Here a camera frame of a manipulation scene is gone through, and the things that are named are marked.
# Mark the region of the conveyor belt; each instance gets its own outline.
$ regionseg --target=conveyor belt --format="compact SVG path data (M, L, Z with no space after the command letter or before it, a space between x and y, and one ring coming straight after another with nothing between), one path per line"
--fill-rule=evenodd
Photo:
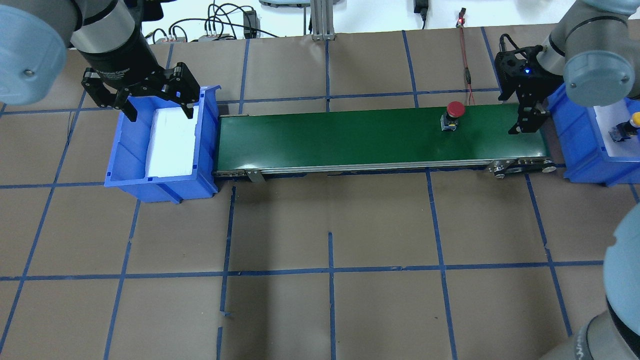
M445 108L222 117L217 176L485 165L547 158L540 133L508 135L517 104L469 106L455 132Z

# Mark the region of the red cap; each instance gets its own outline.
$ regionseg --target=red cap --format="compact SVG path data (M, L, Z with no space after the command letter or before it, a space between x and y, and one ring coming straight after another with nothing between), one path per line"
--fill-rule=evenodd
M447 105L447 113L451 117L461 117L465 114L465 105L459 101L452 101Z

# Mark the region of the blue plastic bin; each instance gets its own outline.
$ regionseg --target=blue plastic bin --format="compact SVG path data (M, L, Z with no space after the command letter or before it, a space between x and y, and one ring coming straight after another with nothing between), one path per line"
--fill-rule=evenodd
M212 197L217 193L212 171L220 129L216 104L216 90L219 88L218 85L200 89L193 171L185 176L145 177L154 112L178 105L153 96L130 97L138 111L138 119L130 122L123 113L120 114L104 186L117 187L143 202L171 201L175 204L184 199Z
M548 101L566 162L565 178L573 183L607 186L640 183L640 154L638 157L609 156L593 108L572 102L564 85ZM627 99L627 108L631 113L639 112L640 102ZM627 141L636 142L638 138Z

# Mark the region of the yellow cap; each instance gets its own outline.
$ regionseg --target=yellow cap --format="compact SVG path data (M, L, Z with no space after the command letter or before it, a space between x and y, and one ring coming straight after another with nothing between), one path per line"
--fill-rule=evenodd
M640 113L635 113L631 115L631 125L635 127L640 127Z

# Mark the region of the white background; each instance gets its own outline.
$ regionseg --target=white background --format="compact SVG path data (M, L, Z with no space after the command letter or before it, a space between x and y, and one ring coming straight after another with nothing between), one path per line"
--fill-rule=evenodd
M147 34L156 28L167 30L176 20L188 17L206 17L207 6L211 2L212 0L177 0L165 3L164 19L143 23L143 32ZM308 25L303 24L303 10L299 8L272 8L261 5L258 0L228 2L252 5L260 18L260 28L280 37L300 36ZM462 7L467 8L468 27L557 23L571 7L573 0L430 0L430 3L427 28L441 29L455 27ZM333 14L337 33L370 33L422 27L420 15L413 13L413 0L340 0L333 7ZM230 15L230 18L233 23L243 23L240 12ZM635 14L632 19L640 19L640 16ZM191 21L180 25L187 31L189 41L204 35L204 22ZM241 28L236 31L238 38L241 38Z

